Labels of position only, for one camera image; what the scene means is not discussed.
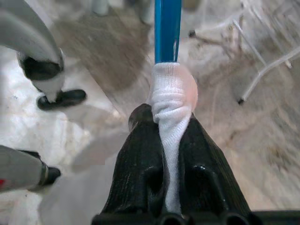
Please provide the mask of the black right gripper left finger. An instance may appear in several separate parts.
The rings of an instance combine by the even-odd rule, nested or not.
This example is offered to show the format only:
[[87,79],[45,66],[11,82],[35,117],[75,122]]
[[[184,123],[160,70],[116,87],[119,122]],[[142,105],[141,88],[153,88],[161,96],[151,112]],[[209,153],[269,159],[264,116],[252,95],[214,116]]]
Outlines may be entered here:
[[128,128],[102,212],[159,214],[164,204],[164,154],[151,106],[135,108]]

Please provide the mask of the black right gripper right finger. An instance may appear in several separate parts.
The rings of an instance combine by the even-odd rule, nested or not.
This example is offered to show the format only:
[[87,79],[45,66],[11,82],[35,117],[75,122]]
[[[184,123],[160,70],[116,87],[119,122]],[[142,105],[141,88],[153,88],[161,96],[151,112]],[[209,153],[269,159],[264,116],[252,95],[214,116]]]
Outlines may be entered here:
[[222,152],[195,116],[179,147],[180,204],[184,214],[210,211],[217,215],[250,208]]

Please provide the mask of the white garment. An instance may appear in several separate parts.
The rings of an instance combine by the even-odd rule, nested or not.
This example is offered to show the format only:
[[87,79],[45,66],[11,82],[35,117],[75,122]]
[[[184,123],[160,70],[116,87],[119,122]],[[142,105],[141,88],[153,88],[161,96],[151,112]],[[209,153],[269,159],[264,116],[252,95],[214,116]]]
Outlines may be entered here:
[[179,197],[179,146],[197,103],[197,84],[179,63],[158,63],[151,74],[148,104],[158,124],[165,154],[168,212],[181,213]]

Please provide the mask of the blue plastic hanger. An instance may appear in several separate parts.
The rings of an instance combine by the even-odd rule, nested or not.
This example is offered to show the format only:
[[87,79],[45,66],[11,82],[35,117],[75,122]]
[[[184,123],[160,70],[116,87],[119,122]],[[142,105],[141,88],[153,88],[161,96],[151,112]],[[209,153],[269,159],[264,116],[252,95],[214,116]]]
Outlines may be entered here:
[[155,63],[177,62],[182,0],[155,0]]

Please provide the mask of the light blue folding table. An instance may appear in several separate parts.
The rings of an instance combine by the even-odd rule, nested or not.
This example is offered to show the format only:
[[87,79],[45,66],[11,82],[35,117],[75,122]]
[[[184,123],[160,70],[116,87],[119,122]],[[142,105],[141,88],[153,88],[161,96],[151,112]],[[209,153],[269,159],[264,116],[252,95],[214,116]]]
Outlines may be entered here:
[[263,76],[300,57],[300,0],[199,0],[188,34],[188,60],[197,76],[253,66],[238,93],[243,104]]

